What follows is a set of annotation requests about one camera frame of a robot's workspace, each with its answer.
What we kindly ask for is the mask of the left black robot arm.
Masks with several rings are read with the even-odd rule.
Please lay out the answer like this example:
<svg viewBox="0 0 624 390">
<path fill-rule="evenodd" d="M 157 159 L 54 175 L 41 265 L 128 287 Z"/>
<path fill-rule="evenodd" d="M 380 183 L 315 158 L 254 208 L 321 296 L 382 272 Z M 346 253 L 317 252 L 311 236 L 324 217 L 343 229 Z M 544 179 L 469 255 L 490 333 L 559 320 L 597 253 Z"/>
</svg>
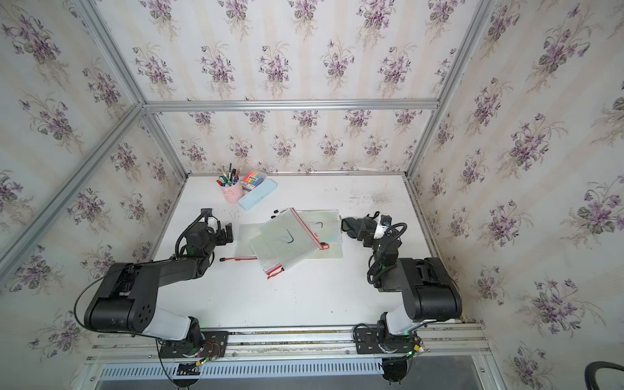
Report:
<svg viewBox="0 0 624 390">
<path fill-rule="evenodd" d="M 151 263 L 114 263 L 96 279 L 97 291 L 82 320 L 82 328 L 102 334 L 144 336 L 181 343 L 192 349 L 205 342 L 199 321 L 158 307 L 159 289 L 202 278 L 215 260 L 215 249 L 233 242 L 232 224 L 221 224 L 211 208 L 178 236 L 174 254 Z"/>
</svg>

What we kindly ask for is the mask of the dark grey green cloth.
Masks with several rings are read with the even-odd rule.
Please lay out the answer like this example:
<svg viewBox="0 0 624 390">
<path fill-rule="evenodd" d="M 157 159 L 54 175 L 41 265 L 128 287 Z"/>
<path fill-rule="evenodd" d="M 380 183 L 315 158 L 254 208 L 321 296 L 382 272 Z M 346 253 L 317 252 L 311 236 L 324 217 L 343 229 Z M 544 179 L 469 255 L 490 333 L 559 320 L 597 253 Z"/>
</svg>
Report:
<svg viewBox="0 0 624 390">
<path fill-rule="evenodd" d="M 380 215 L 380 213 L 377 211 L 373 215 L 369 214 L 369 215 L 367 215 L 365 217 L 369 217 L 371 219 L 375 219 L 379 215 Z M 355 239 L 355 234 L 354 234 L 354 229 L 353 229 L 353 222 L 356 219 L 362 219 L 362 218 L 347 217 L 347 218 L 342 219 L 341 220 L 341 231 L 345 232 L 350 238 Z"/>
</svg>

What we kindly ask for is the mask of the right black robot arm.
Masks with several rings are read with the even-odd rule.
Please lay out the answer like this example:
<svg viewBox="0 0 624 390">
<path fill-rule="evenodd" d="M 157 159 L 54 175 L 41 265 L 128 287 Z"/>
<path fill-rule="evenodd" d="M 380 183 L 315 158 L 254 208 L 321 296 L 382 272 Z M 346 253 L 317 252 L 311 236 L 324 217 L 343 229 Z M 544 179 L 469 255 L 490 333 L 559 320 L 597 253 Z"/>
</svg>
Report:
<svg viewBox="0 0 624 390">
<path fill-rule="evenodd" d="M 382 293 L 401 294 L 402 304 L 380 315 L 378 341 L 407 338 L 431 323 L 443 323 L 462 315 L 456 282 L 439 258 L 402 258 L 399 249 L 406 223 L 394 223 L 388 215 L 347 218 L 341 230 L 370 248 L 367 283 Z"/>
</svg>

